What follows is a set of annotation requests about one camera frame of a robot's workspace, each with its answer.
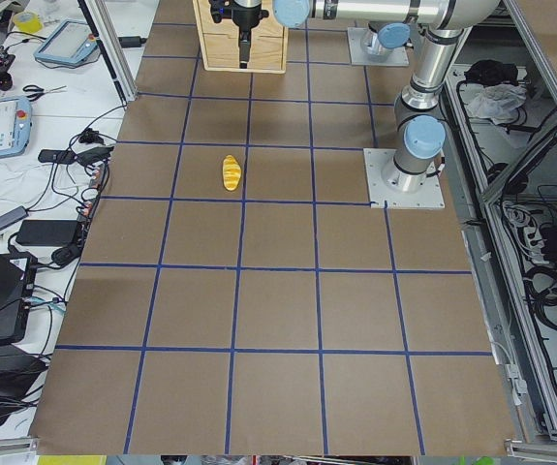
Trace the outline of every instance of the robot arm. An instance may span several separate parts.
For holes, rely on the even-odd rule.
[[[246,69],[250,61],[252,29],[261,19],[269,16],[261,9],[261,0],[209,0],[213,22],[219,23],[225,17],[239,28],[239,68]]]
[[[498,4],[499,0],[274,0],[273,7],[276,19],[286,27],[296,27],[308,17],[428,24],[410,83],[394,106],[399,147],[379,173],[395,195],[409,196],[424,184],[427,167],[446,137],[439,121],[421,113],[438,105],[464,29],[486,19]]]
[[[432,29],[465,29],[487,18],[499,0],[274,0],[276,19],[296,27],[307,17],[418,22]]]
[[[274,14],[286,27],[296,27],[308,17],[428,24],[422,54],[412,79],[401,93],[410,109],[437,106],[452,57],[463,30],[487,18],[499,0],[274,0]]]

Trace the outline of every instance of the scissors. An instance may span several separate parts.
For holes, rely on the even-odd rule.
[[[39,85],[29,84],[22,87],[24,92],[31,92],[26,96],[29,102],[36,102],[37,100],[41,99],[45,94],[51,94],[54,92],[65,92],[67,88],[66,85],[61,85],[60,87],[55,87],[53,89],[43,89]]]

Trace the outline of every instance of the metal frame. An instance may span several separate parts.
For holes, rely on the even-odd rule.
[[[34,438],[4,439],[0,440],[0,455],[11,455],[16,453],[37,453],[39,440]]]
[[[352,65],[364,66],[387,66],[387,67],[408,67],[410,60],[407,57],[407,50],[400,46],[388,54],[376,56],[366,53],[362,47],[362,38],[368,31],[364,27],[348,27],[347,37],[349,39],[349,53],[352,58]]]
[[[78,0],[82,13],[94,31],[100,51],[112,77],[121,102],[132,102],[138,95],[134,75],[123,54],[118,35],[108,14],[104,0]]]
[[[526,47],[529,49],[537,68],[542,75],[543,83],[549,90],[554,102],[557,102],[557,77],[553,72],[549,61],[539,48],[534,34],[521,16],[521,13],[516,6],[514,0],[506,0],[509,10],[516,21],[517,29],[522,36]],[[454,86],[451,79],[447,79],[447,93],[449,100],[454,107],[457,108],[458,100],[454,96]],[[514,154],[514,159],[509,162],[509,166],[496,178],[490,185],[487,183],[486,176],[480,168],[480,155],[474,142],[468,133],[468,128],[463,120],[461,111],[456,111],[457,123],[461,132],[461,139],[466,151],[466,158],[471,166],[473,178],[476,184],[476,198],[480,205],[483,217],[487,220],[488,234],[491,241],[495,244],[496,256],[498,258],[498,268],[500,279],[499,284],[502,286],[501,291],[508,293],[507,297],[514,308],[517,325],[521,329],[522,351],[525,351],[525,359],[529,361],[530,370],[534,378],[534,382],[530,385],[530,393],[533,401],[545,411],[544,422],[546,424],[546,432],[550,438],[557,441],[557,396],[554,385],[549,382],[549,374],[547,363],[542,354],[541,346],[539,343],[538,335],[533,328],[532,318],[530,311],[524,301],[524,290],[522,286],[522,278],[519,273],[518,264],[511,243],[507,238],[507,234],[502,224],[502,217],[498,207],[498,201],[503,193],[504,186],[511,178],[512,173],[520,170],[533,162],[538,156],[540,149],[548,143],[548,140],[543,142],[533,141],[531,146],[526,150],[532,150],[530,155],[523,158],[523,154],[528,152]],[[555,121],[549,123],[549,128],[553,127]],[[480,133],[480,142],[486,141],[482,132]],[[470,249],[474,249],[473,244],[470,244]],[[502,312],[493,312],[496,316],[502,317]],[[508,444],[509,455],[529,458],[534,460],[555,461],[557,462],[557,442],[546,439],[543,444],[543,437],[540,436],[544,432],[542,425],[536,422],[528,424],[527,427],[522,424],[522,432],[524,441],[536,442],[536,444],[523,444],[520,442],[512,442]]]
[[[386,185],[382,169],[394,157],[394,149],[365,148],[366,181],[368,198],[373,208],[416,208],[439,210],[444,208],[444,196],[437,176],[423,180],[420,189],[413,193],[399,192]],[[428,172],[435,172],[431,163]]]
[[[506,447],[507,454],[511,457],[557,463],[557,445],[525,444],[518,441],[508,441]]]

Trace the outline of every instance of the black bag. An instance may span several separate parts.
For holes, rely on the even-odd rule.
[[[485,87],[509,83],[517,85],[519,71],[512,64],[505,64],[495,60],[481,60],[465,72],[468,82],[482,84]]]

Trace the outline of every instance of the brown table surface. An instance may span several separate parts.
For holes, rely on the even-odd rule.
[[[368,205],[361,149],[395,146],[411,70],[352,67],[346,24],[311,20],[285,75],[209,73],[189,3],[163,0],[146,45],[40,453],[503,455],[448,189],[443,211]]]

